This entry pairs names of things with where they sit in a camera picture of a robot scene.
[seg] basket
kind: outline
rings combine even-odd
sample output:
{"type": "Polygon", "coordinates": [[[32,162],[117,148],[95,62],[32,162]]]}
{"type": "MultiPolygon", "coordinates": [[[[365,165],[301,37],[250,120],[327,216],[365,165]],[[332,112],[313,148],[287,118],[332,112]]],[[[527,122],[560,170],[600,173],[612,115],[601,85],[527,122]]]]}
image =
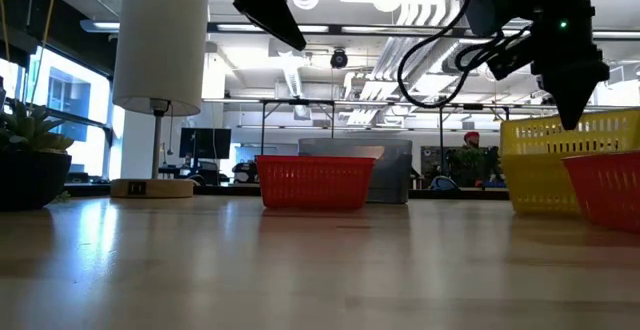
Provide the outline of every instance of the basket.
{"type": "Polygon", "coordinates": [[[509,197],[516,213],[580,214],[569,174],[562,165],[564,157],[564,154],[539,154],[502,158],[509,197]]]}
{"type": "Polygon", "coordinates": [[[572,157],[564,164],[590,222],[640,233],[640,152],[572,157]]]}
{"type": "Polygon", "coordinates": [[[580,214],[562,159],[640,149],[639,126],[639,109],[587,113],[573,131],[558,116],[503,122],[502,166],[514,210],[580,214]]]}
{"type": "Polygon", "coordinates": [[[258,156],[262,200],[268,208],[361,208],[375,159],[258,156]]]}
{"type": "Polygon", "coordinates": [[[586,113],[572,131],[558,116],[505,121],[500,148],[503,156],[631,151],[640,149],[639,126],[640,109],[586,113]]]}

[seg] black pot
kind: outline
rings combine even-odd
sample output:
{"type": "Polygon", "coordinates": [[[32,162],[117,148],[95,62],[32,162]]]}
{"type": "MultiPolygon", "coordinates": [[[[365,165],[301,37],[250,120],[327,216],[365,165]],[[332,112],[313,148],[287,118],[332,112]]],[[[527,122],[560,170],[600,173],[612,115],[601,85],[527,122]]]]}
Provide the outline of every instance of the black pot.
{"type": "Polygon", "coordinates": [[[0,210],[36,210],[64,189],[71,156],[39,152],[0,152],[0,210]]]}

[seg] gray container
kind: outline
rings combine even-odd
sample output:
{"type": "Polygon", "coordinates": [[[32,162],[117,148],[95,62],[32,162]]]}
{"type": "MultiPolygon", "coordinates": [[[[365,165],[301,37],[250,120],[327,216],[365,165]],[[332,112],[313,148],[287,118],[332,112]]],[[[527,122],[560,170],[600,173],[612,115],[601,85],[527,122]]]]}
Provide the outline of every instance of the gray container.
{"type": "Polygon", "coordinates": [[[411,186],[410,140],[395,139],[300,139],[302,156],[372,157],[376,164],[371,174],[367,202],[404,204],[411,186]]]}

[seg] floor lamp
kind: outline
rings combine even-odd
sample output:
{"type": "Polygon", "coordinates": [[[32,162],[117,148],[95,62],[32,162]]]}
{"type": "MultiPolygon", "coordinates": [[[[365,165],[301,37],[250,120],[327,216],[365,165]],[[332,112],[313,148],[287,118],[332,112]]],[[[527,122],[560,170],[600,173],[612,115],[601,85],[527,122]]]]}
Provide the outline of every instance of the floor lamp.
{"type": "Polygon", "coordinates": [[[162,117],[200,113],[207,2],[122,0],[113,103],[153,115],[155,131],[151,179],[114,180],[112,196],[193,196],[193,182],[160,180],[158,166],[162,117]]]}

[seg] red hat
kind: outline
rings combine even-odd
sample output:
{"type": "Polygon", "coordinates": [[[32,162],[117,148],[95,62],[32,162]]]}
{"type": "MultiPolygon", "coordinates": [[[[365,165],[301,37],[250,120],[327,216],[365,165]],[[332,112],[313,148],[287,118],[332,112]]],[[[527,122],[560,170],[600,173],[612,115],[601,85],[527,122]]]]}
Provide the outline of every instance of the red hat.
{"type": "Polygon", "coordinates": [[[464,134],[464,141],[467,141],[467,139],[472,136],[480,137],[480,133],[478,133],[477,131],[469,131],[468,133],[464,134]]]}

